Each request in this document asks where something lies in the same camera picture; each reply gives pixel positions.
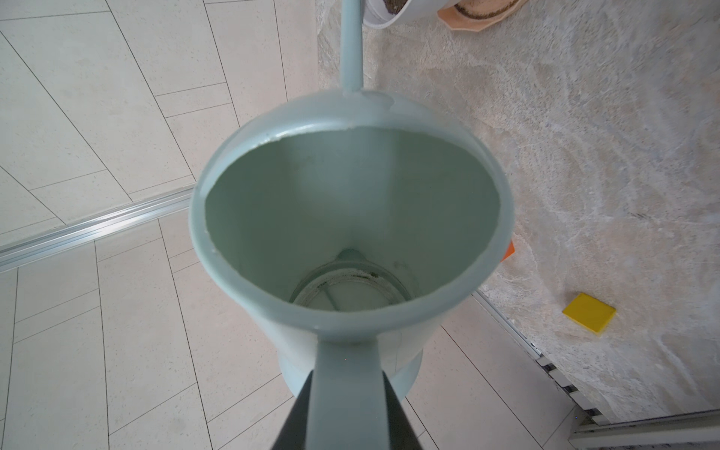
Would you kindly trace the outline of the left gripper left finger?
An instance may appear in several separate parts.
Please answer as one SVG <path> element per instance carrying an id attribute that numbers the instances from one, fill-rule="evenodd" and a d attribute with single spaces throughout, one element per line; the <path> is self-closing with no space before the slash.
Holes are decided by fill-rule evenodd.
<path id="1" fill-rule="evenodd" d="M 313 372 L 305 380 L 272 450 L 305 450 Z"/>

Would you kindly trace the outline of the light blue watering can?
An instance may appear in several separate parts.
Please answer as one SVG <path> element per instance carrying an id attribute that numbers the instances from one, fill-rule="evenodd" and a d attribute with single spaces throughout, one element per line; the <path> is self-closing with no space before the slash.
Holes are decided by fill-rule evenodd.
<path id="1" fill-rule="evenodd" d="M 400 402 L 444 316 L 498 267 L 510 185 L 456 120 L 364 86 L 364 3 L 342 5 L 339 87 L 247 122 L 192 193 L 202 266 L 272 341 L 306 449 L 390 449 Z"/>

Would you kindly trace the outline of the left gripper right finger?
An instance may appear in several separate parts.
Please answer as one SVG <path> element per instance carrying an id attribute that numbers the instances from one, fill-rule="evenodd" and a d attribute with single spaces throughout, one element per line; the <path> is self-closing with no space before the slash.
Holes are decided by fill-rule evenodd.
<path id="1" fill-rule="evenodd" d="M 405 414 L 401 401 L 397 397 L 393 386 L 384 375 L 384 392 L 387 410 L 387 420 L 389 429 L 389 440 L 391 450 L 422 450 L 410 421 Z"/>

